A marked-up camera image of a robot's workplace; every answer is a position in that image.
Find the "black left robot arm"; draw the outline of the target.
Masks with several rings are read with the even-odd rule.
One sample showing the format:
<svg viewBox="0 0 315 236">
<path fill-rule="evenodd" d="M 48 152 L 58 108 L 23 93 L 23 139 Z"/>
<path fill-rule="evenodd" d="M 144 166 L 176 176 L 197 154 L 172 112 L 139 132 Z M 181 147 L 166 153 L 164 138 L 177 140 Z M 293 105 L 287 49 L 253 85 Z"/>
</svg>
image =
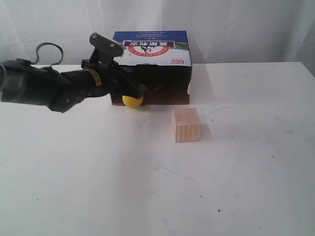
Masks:
<svg viewBox="0 0 315 236">
<path fill-rule="evenodd" d="M 65 113 L 86 98 L 108 94 L 141 98 L 149 89 L 134 75 L 113 60 L 108 66 L 83 60 L 80 70 L 68 72 L 51 66 L 36 68 L 24 59 L 8 60 L 0 64 L 0 100 Z"/>
</svg>

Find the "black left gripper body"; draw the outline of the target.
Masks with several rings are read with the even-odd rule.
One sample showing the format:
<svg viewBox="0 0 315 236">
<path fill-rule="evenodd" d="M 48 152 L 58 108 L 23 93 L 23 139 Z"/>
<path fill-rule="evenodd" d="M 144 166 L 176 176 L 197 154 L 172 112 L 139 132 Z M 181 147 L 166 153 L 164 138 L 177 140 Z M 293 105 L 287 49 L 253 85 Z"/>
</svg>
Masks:
<svg viewBox="0 0 315 236">
<path fill-rule="evenodd" d="M 91 64 L 88 59 L 81 62 L 81 68 L 88 71 L 94 78 L 94 85 L 86 89 L 87 97 L 101 97 L 110 95 L 125 95 L 131 90 L 135 90 L 135 83 L 130 79 L 127 72 L 111 61 L 105 68 L 100 63 Z"/>
</svg>

